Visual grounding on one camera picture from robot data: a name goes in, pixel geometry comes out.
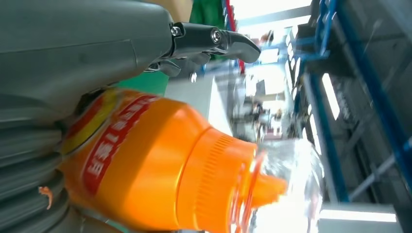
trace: shelving rack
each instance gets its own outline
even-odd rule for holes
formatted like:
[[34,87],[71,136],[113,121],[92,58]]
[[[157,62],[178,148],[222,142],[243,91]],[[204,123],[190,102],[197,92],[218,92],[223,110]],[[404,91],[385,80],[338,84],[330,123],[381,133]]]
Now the shelving rack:
[[373,115],[377,115],[380,125],[384,132],[384,137],[389,142],[392,154],[387,157],[380,165],[377,165],[370,175],[360,183],[358,187],[347,190],[345,180],[343,179],[342,168],[340,164],[341,154],[337,153],[334,145],[334,139],[331,136],[329,128],[330,122],[326,116],[327,108],[321,101],[321,91],[319,80],[316,74],[304,74],[304,86],[307,99],[309,100],[312,112],[316,119],[316,127],[322,132],[323,137],[319,139],[322,154],[326,155],[326,183],[328,186],[329,197],[331,201],[352,201],[358,195],[367,190],[379,177],[387,172],[391,167],[397,165],[406,184],[409,194],[412,188],[412,139],[408,135],[403,125],[399,121],[399,116],[395,113],[392,102],[389,100],[387,93],[382,86],[382,78],[377,73],[377,67],[374,67],[368,55],[365,55],[367,44],[362,41],[356,30],[354,23],[348,16],[346,9],[342,7],[340,0],[320,0],[319,17],[316,26],[315,36],[312,38],[297,39],[294,45],[313,44],[315,52],[305,54],[294,51],[294,57],[300,57],[302,61],[327,59],[329,52],[327,44],[330,38],[331,30],[340,33],[345,46],[347,47],[347,56],[353,62],[353,67],[357,71],[356,78],[364,85],[367,95],[373,103],[375,113],[365,116],[360,121],[357,128],[353,131],[351,138],[348,140],[346,148],[341,153],[349,153],[353,147],[360,142],[365,129],[369,127]]

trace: ceiling light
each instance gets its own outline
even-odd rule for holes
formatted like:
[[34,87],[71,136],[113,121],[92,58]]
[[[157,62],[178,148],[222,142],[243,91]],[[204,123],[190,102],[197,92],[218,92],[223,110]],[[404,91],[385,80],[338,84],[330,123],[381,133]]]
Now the ceiling light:
[[286,36],[286,41],[285,42],[286,42],[286,46],[288,46],[291,43],[291,35],[290,34]]
[[396,214],[344,211],[344,210],[321,210],[320,218],[352,221],[373,221],[373,222],[397,222]]
[[192,83],[195,83],[197,80],[197,74],[196,73],[192,73],[192,75],[190,76],[190,81]]
[[278,60],[279,49],[263,50],[259,60],[262,64],[275,63]]
[[299,78],[299,72],[300,72],[300,58],[296,60],[295,81],[297,81],[297,78]]
[[306,139],[306,140],[308,139],[308,136],[306,135],[306,129],[305,128],[302,129],[302,138]]
[[325,87],[327,100],[329,101],[330,108],[332,110],[333,117],[335,120],[339,116],[338,100],[336,99],[335,91],[333,90],[332,82],[330,81],[329,74],[324,74],[322,77],[323,86]]
[[294,56],[293,50],[289,53],[289,60],[292,59]]
[[289,93],[292,93],[293,83],[292,83],[292,76],[291,70],[289,69],[289,62],[286,61],[285,63],[285,73],[286,73],[286,82],[288,82]]
[[313,115],[310,116],[309,122],[310,128],[312,129],[312,134],[317,134],[318,132],[316,131],[315,117]]
[[297,27],[297,25],[292,27],[292,34],[293,34],[294,39],[296,39],[298,31],[299,31],[299,28]]
[[315,142],[315,149],[319,155],[322,155],[321,144],[319,143],[319,137],[317,134],[313,135],[313,141]]
[[292,60],[291,60],[291,67],[292,67],[292,69],[293,69],[294,66],[295,66],[295,59],[292,58]]
[[292,44],[289,44],[288,45],[288,54],[290,54],[292,51],[293,51]]
[[294,88],[293,91],[292,91],[292,99],[293,100],[295,100],[296,93],[297,93],[296,88]]

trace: metal bolt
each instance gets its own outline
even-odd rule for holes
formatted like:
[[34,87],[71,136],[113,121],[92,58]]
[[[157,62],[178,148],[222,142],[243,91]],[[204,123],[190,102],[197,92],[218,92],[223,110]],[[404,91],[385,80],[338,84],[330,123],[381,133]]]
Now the metal bolt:
[[172,27],[171,33],[173,36],[181,36],[182,35],[182,30],[180,30],[179,27]]
[[211,37],[212,37],[213,43],[217,44],[220,42],[222,35],[217,29],[214,29],[211,33]]

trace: window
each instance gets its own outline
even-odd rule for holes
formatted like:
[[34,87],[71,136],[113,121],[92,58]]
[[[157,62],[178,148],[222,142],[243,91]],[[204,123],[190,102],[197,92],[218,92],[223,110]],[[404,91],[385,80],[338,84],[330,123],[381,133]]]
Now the window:
[[263,50],[259,60],[262,64],[275,63],[278,60],[279,49]]
[[302,17],[268,22],[268,23],[260,23],[260,24],[250,25],[250,26],[243,26],[243,27],[239,27],[238,32],[241,34],[249,34],[251,38],[260,38],[262,35],[267,33],[269,30],[273,30],[275,33],[282,32],[282,36],[284,36],[286,34],[285,28],[308,23],[309,19],[310,19],[310,15],[307,15],[307,16],[302,16]]
[[234,6],[235,18],[237,20],[268,15],[276,12],[287,11],[299,7],[309,6],[311,0],[230,0]]
[[262,107],[264,109],[270,109],[271,114],[274,114],[279,109],[283,109],[285,107],[285,102],[283,100],[264,101]]
[[284,81],[283,81],[283,71],[277,65],[260,65],[254,66],[246,70],[248,75],[253,75],[253,79],[250,84],[247,85],[256,85],[258,82],[265,81],[265,94],[277,94],[285,90]]

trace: robotic arm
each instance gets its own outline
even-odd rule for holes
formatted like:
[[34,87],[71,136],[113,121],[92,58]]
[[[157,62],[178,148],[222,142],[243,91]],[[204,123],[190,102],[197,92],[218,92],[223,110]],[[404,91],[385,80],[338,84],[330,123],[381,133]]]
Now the robotic arm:
[[176,76],[173,58],[260,54],[241,34],[136,0],[2,0],[0,18],[0,129],[63,119],[82,95],[145,71]]

